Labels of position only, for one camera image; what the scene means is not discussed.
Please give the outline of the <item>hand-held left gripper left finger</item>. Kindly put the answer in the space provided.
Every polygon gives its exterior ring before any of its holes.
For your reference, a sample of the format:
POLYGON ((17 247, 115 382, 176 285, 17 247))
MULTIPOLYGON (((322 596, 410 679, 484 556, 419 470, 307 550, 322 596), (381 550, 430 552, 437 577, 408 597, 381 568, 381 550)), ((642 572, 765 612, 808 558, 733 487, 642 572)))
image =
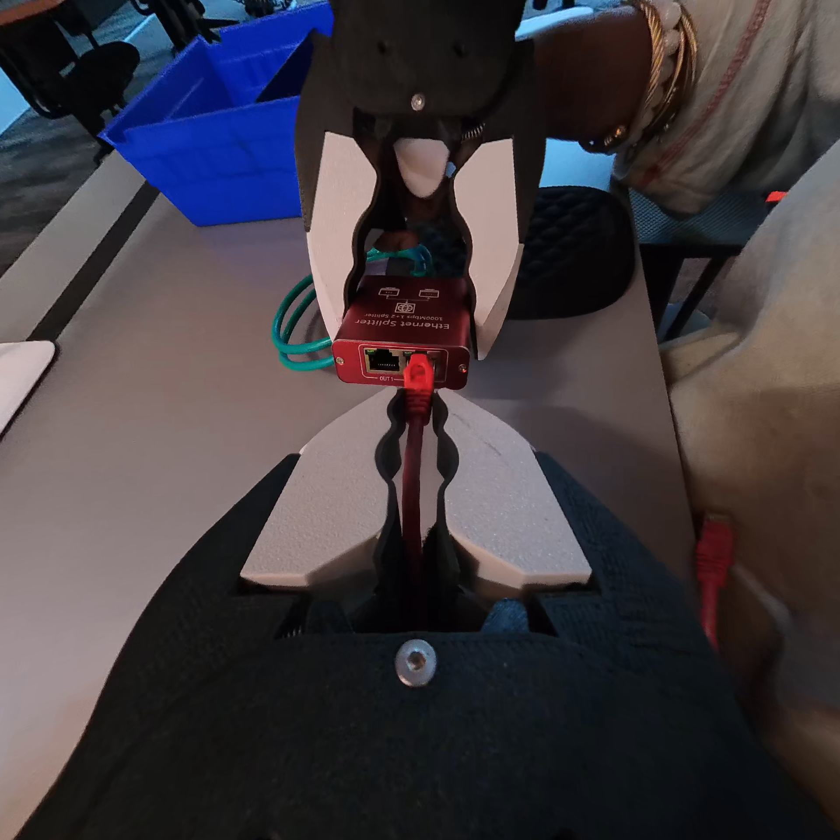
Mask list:
POLYGON ((367 586, 388 489, 375 451, 396 393, 378 392, 332 421, 297 464, 241 570, 261 586, 367 586))

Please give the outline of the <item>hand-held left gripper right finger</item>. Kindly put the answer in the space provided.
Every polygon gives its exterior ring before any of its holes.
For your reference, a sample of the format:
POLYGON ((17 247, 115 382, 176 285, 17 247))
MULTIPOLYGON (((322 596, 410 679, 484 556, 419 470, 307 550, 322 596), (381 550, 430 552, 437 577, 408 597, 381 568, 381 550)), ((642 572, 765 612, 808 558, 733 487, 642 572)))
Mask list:
POLYGON ((437 440, 455 446, 458 462, 444 512, 466 587, 528 594, 588 584, 592 567, 527 439, 456 392, 442 400, 437 440))

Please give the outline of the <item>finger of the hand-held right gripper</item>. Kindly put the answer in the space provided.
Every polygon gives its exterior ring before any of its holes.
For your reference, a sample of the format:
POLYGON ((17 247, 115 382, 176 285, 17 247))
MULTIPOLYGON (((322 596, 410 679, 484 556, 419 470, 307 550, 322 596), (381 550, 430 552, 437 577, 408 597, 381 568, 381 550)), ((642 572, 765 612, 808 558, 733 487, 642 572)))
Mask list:
POLYGON ((332 340, 364 272, 364 245, 378 190, 377 171, 356 140, 326 132, 307 243, 318 306, 332 340))
POLYGON ((469 239, 476 357, 484 360, 508 314, 522 260, 513 140, 482 143, 454 176, 455 210, 469 239))

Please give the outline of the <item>red ethernet splitter box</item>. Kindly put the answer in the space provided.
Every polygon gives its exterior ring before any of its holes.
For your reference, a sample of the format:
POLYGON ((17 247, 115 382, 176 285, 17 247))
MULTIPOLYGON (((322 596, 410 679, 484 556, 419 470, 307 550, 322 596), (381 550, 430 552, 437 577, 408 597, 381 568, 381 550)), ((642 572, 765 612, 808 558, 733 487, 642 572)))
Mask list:
POLYGON ((364 276, 332 341, 338 378, 400 386, 410 357, 420 353, 437 389, 463 389, 472 358, 470 303, 462 277, 364 276))

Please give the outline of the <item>blue storage bin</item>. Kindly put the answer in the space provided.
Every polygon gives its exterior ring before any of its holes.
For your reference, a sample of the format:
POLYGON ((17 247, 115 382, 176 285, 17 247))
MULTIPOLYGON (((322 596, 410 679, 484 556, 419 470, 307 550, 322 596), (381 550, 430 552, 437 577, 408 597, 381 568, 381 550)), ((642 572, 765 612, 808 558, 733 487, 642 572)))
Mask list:
POLYGON ((196 226, 299 217, 300 96, 256 103, 328 2, 198 36, 112 119, 101 137, 196 226))

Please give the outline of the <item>person's right forearm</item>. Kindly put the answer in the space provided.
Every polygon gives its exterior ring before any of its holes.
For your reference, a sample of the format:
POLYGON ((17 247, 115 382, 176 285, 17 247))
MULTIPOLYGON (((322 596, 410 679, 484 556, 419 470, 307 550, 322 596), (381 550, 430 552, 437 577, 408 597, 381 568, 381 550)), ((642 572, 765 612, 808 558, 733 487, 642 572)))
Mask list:
POLYGON ((838 181, 839 3, 684 7, 695 86, 667 131, 616 157, 616 180, 682 217, 723 193, 838 181))

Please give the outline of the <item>grey desk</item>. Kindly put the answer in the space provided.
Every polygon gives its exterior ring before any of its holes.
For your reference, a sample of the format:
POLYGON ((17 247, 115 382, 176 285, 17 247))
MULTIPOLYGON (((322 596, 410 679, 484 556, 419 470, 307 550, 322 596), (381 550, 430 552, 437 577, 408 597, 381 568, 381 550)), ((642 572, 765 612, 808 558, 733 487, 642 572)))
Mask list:
MULTIPOLYGON (((57 339, 2 438, 2 838, 56 779, 152 594, 269 469, 371 388, 283 369, 299 219, 196 227, 163 196, 57 339)), ((693 546, 644 277, 507 322, 465 396, 603 501, 676 574, 693 546)))

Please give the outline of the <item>person's right hand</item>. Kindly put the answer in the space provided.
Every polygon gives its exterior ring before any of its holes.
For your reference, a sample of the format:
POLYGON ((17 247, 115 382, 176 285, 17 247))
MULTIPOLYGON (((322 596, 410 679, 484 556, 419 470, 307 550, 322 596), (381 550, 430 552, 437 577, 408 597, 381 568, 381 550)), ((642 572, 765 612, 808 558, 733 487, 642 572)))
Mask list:
POLYGON ((538 34, 534 60, 548 139, 602 141, 630 130, 652 61, 645 15, 631 6, 579 17, 538 34))

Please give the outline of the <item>black dimpled wrist pad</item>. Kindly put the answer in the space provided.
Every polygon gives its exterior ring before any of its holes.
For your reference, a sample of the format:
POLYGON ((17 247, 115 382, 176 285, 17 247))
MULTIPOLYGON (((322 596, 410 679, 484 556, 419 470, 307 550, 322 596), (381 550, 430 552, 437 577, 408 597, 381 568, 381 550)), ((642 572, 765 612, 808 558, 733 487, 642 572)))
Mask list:
POLYGON ((568 319, 618 301, 636 266, 634 225, 610 192, 541 187, 534 204, 507 320, 568 319))

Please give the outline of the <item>black bin divider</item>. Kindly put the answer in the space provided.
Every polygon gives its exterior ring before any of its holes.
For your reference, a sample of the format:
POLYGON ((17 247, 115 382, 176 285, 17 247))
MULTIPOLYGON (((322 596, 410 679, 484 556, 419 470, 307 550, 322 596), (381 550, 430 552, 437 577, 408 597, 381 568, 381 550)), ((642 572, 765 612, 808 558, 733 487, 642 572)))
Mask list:
POLYGON ((256 103, 297 98, 301 94, 311 63, 314 41, 319 33, 312 30, 285 59, 276 74, 267 82, 256 103))

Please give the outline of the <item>black mesh chair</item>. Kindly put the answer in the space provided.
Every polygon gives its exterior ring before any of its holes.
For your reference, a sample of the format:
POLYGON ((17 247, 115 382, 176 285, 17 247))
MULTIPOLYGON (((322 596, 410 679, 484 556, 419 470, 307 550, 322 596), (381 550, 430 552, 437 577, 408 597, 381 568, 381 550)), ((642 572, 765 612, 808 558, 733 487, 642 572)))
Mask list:
POLYGON ((658 341, 666 343, 703 329, 708 319, 700 304, 767 217, 766 197, 726 193, 685 219, 666 215, 636 192, 631 192, 631 205, 658 341), (688 290, 672 302, 688 260, 698 260, 703 266, 688 290))

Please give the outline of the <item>person's grey sweatshirt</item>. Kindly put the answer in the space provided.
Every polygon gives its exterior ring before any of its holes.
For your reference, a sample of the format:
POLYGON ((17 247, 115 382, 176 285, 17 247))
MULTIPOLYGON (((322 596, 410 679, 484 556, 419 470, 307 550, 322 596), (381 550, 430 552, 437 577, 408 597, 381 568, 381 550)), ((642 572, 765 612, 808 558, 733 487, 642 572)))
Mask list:
POLYGON ((717 640, 759 739, 838 833, 839 143, 663 352, 689 496, 735 531, 717 640))

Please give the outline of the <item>black office chair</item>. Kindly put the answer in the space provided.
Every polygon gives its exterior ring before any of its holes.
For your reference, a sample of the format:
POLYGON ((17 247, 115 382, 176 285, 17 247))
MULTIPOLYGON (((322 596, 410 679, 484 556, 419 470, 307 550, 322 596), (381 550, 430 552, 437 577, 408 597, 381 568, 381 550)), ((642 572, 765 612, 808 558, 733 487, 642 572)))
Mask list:
POLYGON ((76 120, 96 141, 99 165, 112 152, 101 137, 105 116, 116 117, 126 107, 140 53, 119 40, 97 42, 81 12, 65 6, 44 13, 38 25, 38 112, 51 120, 76 120))

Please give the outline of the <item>white board stand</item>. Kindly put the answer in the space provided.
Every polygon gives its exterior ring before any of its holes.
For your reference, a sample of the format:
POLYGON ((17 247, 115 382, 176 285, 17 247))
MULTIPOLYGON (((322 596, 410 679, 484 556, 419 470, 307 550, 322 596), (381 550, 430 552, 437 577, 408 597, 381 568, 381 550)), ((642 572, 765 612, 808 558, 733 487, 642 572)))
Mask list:
POLYGON ((1 343, 1 434, 23 407, 56 357, 52 341, 1 343))

